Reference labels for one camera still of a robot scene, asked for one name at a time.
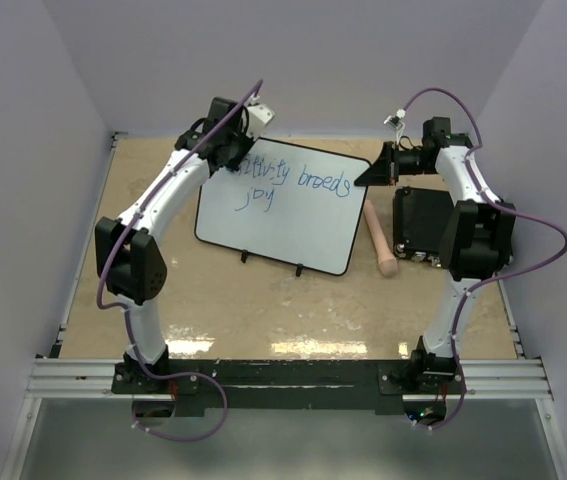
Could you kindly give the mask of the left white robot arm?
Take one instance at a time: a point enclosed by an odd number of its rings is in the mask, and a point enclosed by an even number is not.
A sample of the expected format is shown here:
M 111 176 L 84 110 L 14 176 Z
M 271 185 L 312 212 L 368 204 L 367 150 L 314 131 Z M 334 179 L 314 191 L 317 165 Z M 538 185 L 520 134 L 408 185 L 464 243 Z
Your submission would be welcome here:
M 179 211 L 217 171 L 235 170 L 273 118 L 251 94 L 241 101 L 216 97 L 206 116 L 182 133 L 159 175 L 116 218 L 102 217 L 94 230 L 99 276 L 97 305 L 119 307 L 129 345 L 126 357 L 139 363 L 136 382 L 148 392 L 163 390 L 170 368 L 159 325 L 157 296 L 167 279 L 160 251 Z

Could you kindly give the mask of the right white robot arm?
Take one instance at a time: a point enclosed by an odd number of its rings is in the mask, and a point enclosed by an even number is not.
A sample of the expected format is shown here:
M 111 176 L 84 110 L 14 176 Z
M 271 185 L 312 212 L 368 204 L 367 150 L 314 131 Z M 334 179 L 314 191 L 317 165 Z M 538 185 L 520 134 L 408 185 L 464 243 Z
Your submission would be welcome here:
M 453 208 L 438 249 L 447 286 L 434 322 L 401 369 L 388 376 L 403 392 L 429 393 L 463 379 L 460 343 L 478 292 L 509 262 L 516 211 L 487 186 L 473 159 L 476 143 L 455 133 L 447 117 L 423 124 L 420 146 L 401 150 L 387 142 L 379 158 L 355 181 L 358 187 L 388 186 L 401 175 L 438 174 Z

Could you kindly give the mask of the white whiteboard black frame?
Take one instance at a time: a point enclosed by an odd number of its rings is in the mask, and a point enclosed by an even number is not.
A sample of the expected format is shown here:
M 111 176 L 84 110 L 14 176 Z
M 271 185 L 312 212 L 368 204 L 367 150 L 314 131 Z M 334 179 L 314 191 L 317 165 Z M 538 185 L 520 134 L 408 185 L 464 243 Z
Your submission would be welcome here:
M 367 190 L 368 160 L 261 138 L 238 171 L 200 190 L 202 242 L 341 276 L 348 270 Z

